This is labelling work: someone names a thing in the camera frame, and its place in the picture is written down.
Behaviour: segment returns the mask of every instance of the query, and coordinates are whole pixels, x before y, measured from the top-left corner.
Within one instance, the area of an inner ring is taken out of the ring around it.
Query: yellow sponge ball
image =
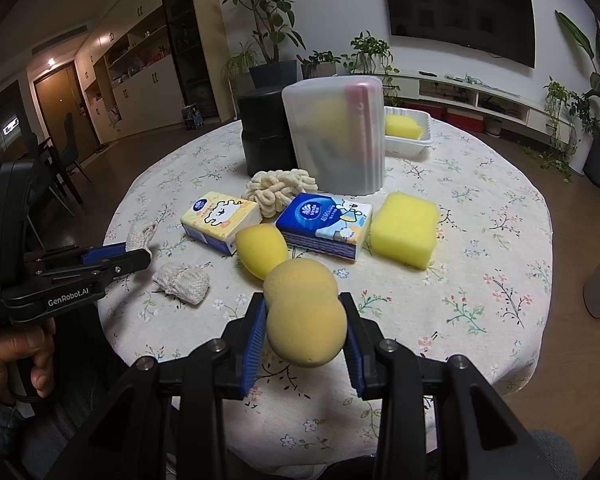
[[[241,229],[235,234],[235,248],[245,269],[261,280],[289,258],[285,239],[273,224]]]
[[[269,273],[262,291],[269,310],[279,298],[290,294],[307,298],[310,294],[324,293],[335,298],[338,295],[338,284],[331,271],[320,262],[310,258],[292,258]]]
[[[389,193],[370,229],[371,248],[405,264],[426,269],[436,247],[440,213],[428,200]]]
[[[347,336],[347,315],[337,296],[289,294],[267,315],[267,339],[285,361],[317,367],[331,361]]]
[[[384,134],[403,139],[419,139],[422,127],[411,117],[387,114],[384,116]]]

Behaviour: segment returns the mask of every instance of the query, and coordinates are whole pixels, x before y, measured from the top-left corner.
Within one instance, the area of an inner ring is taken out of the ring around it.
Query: finger
[[[45,367],[31,369],[31,384],[40,397],[48,396],[56,386],[53,359]]]
[[[39,326],[0,328],[0,369],[39,351],[45,343],[45,333]]]
[[[31,357],[33,364],[35,364],[38,368],[44,368],[49,362],[49,359],[51,359],[51,356],[54,354],[55,349],[56,346],[54,344],[53,337],[47,335],[42,348]]]
[[[56,335],[56,320],[52,317],[45,319],[42,322],[42,330],[44,330],[46,334]]]

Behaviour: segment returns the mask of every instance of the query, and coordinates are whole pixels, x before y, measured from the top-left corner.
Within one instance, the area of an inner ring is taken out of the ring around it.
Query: knitted cloth
[[[270,218],[284,210],[299,193],[318,191],[315,179],[305,170],[259,171],[247,184],[242,198],[256,202],[262,216]]]
[[[204,270],[173,262],[160,267],[153,280],[166,294],[194,305],[204,299],[209,288],[209,275]]]
[[[151,254],[149,242],[154,237],[157,228],[158,222],[155,220],[133,224],[131,229],[129,229],[128,235],[126,235],[125,250],[135,251],[136,249],[146,249]]]

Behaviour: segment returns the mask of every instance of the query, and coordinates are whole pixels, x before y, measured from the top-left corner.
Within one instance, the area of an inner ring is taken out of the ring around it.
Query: dining chair
[[[33,132],[23,132],[25,142],[27,143],[27,148],[29,149],[29,155],[34,161],[33,166],[33,175],[34,181],[31,186],[31,192],[29,195],[29,205],[33,206],[37,203],[42,197],[45,195],[46,190],[48,189],[51,194],[58,200],[58,202],[66,209],[66,211],[75,218],[74,212],[69,209],[69,206],[62,200],[62,198],[58,195],[56,191],[56,181],[55,174],[51,171],[51,168],[46,165],[40,155],[40,149],[38,147],[38,138],[36,134]],[[33,231],[34,236],[38,240],[38,243],[42,247],[43,250],[46,251],[42,240],[40,239],[40,235],[36,227],[33,225],[31,221],[31,216],[27,214],[27,222]]]
[[[66,146],[62,153],[60,153],[60,160],[65,168],[75,164],[78,171],[84,175],[84,177],[93,184],[93,180],[89,178],[80,162],[78,162],[78,144],[75,140],[75,128],[74,128],[74,116],[69,112],[64,118],[64,132],[66,133]]]

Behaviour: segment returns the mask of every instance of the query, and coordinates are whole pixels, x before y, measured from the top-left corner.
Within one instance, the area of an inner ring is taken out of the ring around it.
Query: floral tablecloth
[[[179,223],[207,191],[243,192],[248,176],[240,132],[240,122],[228,124],[154,164],[111,220],[106,243],[124,241],[137,220],[159,224],[150,268],[112,284],[98,306],[107,338],[128,364],[144,354],[160,361],[186,355],[221,335],[261,290],[237,256],[195,242]],[[376,211],[394,190],[439,205],[438,244],[426,270],[378,257],[368,246],[354,264],[300,248],[289,254],[324,263],[340,291],[351,292],[360,314],[376,320],[386,337],[429,358],[465,354],[501,393],[512,392],[534,372],[549,310],[548,209],[524,174],[480,140],[435,120],[432,134],[433,147],[418,160],[388,157],[384,187],[363,198]],[[151,275],[168,261],[209,273],[201,304],[156,292]],[[432,406],[430,399],[424,403],[431,441]],[[374,452],[381,402],[356,397],[342,356],[303,369],[266,346],[248,398],[225,401],[224,413],[233,452],[261,470],[309,478],[325,463]],[[298,465],[305,467],[281,467]]]

